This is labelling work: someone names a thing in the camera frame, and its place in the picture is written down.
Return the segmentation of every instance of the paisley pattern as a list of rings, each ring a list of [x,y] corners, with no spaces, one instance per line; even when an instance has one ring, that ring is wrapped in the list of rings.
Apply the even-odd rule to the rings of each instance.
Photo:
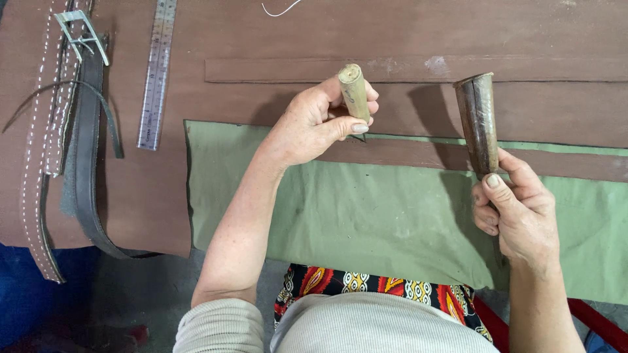
[[[274,304],[274,326],[276,328],[279,325],[290,305],[305,295],[336,295],[356,291],[387,293],[420,301],[449,314],[462,325],[493,342],[489,331],[475,314],[474,291],[469,286],[436,285],[299,264],[291,264],[284,276],[283,288]]]

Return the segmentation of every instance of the forearm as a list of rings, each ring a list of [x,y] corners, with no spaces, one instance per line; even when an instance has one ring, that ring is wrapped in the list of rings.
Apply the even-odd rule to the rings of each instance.
[[[511,352],[584,352],[567,305],[560,263],[542,273],[511,263]]]
[[[209,244],[192,307],[228,297],[255,302],[283,172],[264,151],[256,152]]]

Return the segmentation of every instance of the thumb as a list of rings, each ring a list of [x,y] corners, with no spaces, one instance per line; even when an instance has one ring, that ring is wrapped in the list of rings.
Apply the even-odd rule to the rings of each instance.
[[[486,197],[497,207],[498,211],[504,214],[520,212],[525,206],[517,200],[512,190],[504,183],[501,176],[491,173],[482,180],[482,188]]]
[[[316,126],[319,136],[325,138],[329,144],[351,134],[364,134],[369,126],[362,119],[352,116],[340,116],[329,119]]]

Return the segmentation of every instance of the metal buckle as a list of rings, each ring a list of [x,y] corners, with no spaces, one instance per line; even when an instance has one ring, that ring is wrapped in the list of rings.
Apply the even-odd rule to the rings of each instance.
[[[65,33],[65,36],[68,38],[68,41],[70,41],[70,44],[72,45],[72,48],[74,48],[74,52],[77,54],[78,60],[81,63],[83,62],[83,58],[80,56],[80,50],[77,48],[77,44],[84,46],[92,54],[94,54],[93,49],[91,49],[90,46],[86,44],[86,42],[95,41],[96,46],[98,46],[98,50],[100,50],[100,54],[102,55],[103,63],[105,64],[105,66],[109,66],[109,59],[107,58],[107,53],[105,53],[105,48],[103,47],[102,42],[100,41],[100,38],[96,35],[96,32],[94,31],[94,25],[92,24],[89,17],[87,17],[87,15],[83,12],[83,10],[76,10],[76,11],[65,12],[65,13],[55,13],[55,18],[59,22],[61,29]],[[70,34],[70,29],[68,28],[67,23],[70,21],[78,21],[78,20],[82,20],[83,22],[85,22],[85,24],[87,25],[87,30],[89,31],[89,34],[91,35],[91,37],[84,38],[83,36],[81,36],[77,39],[72,38],[72,35]]]

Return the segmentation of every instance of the fingernail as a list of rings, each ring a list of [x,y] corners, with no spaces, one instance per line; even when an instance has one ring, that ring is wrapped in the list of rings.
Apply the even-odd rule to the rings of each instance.
[[[364,134],[368,130],[369,130],[369,127],[364,124],[353,124],[353,126],[351,126],[351,131],[357,134]]]
[[[486,179],[486,184],[489,184],[490,188],[496,188],[499,186],[499,175],[491,174],[488,179]]]

